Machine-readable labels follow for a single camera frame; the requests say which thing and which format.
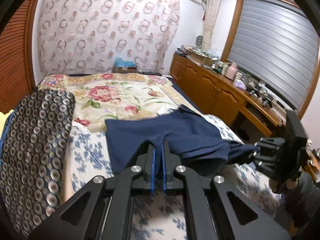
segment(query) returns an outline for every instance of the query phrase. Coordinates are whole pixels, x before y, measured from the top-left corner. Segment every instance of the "pink bottle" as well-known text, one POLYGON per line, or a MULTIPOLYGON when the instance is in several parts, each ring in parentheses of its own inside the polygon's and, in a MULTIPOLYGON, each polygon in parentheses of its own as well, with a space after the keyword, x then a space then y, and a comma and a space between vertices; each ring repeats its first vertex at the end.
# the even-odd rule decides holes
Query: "pink bottle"
POLYGON ((232 62, 231 66, 228 67, 228 70, 226 72, 226 77, 231 79, 231 80, 234 80, 235 79, 235 76, 236 76, 236 73, 237 73, 238 69, 237 69, 237 64, 232 62))

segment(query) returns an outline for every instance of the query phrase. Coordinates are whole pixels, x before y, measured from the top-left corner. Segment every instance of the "wooden cabinet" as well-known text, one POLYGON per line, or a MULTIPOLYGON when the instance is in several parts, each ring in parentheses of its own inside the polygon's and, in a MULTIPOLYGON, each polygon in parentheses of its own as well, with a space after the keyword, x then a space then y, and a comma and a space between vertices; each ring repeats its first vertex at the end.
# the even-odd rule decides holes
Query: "wooden cabinet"
POLYGON ((173 77, 175 82, 178 81, 181 71, 182 71, 181 62, 179 59, 174 57, 170 67, 170 75, 173 77))
POLYGON ((226 125, 230 126, 239 113, 244 103, 244 98, 234 92, 231 88, 223 85, 215 93, 214 107, 212 112, 219 117, 226 125))
POLYGON ((182 70, 180 72, 179 79, 177 80, 178 86, 186 93, 186 95, 198 105, 198 95, 199 95, 199 73, 201 69, 194 64, 186 63, 181 66, 182 70))
POLYGON ((212 75, 208 75, 207 72, 201 70, 199 73, 199 87, 198 87, 198 104, 204 114, 214 114, 215 95, 222 87, 222 83, 219 82, 212 75))
POLYGON ((245 101, 214 73, 184 57, 174 55, 170 74, 204 114, 214 114, 229 126, 245 101))
POLYGON ((269 137, 280 121, 248 92, 236 88, 232 80, 199 67, 185 57, 173 56, 170 75, 204 114, 213 114, 228 126, 241 113, 240 116, 249 119, 269 137))

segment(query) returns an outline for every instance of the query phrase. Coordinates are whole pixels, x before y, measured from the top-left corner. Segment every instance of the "window blind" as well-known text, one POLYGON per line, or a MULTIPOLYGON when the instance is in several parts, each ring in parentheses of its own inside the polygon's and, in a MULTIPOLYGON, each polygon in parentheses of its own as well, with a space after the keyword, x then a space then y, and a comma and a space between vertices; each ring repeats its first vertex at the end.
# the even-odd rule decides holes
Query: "window blind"
POLYGON ((277 0, 244 0, 228 60, 299 108, 317 61, 319 37, 304 13, 277 0))

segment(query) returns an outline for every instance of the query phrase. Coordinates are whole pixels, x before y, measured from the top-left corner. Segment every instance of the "wooden louvered door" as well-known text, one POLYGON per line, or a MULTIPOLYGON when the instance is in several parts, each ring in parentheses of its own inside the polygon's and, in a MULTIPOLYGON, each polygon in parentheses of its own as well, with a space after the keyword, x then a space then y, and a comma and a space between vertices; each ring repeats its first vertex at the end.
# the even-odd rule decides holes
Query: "wooden louvered door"
POLYGON ((25 0, 0 35, 0 111, 8 112, 35 87, 31 42, 38 0, 25 0))

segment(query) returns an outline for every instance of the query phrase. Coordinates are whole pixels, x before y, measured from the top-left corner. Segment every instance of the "blue cloth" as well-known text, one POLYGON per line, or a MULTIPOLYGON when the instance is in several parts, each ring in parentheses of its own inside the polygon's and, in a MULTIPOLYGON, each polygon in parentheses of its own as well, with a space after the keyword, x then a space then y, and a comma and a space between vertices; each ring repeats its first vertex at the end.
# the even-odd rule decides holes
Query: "blue cloth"
POLYGON ((126 61, 122 59, 121 57, 116 57, 113 65, 118 68, 118 67, 134 67, 136 68, 136 64, 133 61, 126 61))
POLYGON ((226 164, 257 150, 251 144, 222 140, 218 128, 184 105, 170 114, 151 119, 108 119, 105 123, 111 167, 116 174, 132 165, 137 149, 145 142, 150 142, 156 149, 156 174, 160 171, 164 140, 169 142, 170 152, 179 155, 183 162, 208 160, 210 165, 212 159, 226 164))

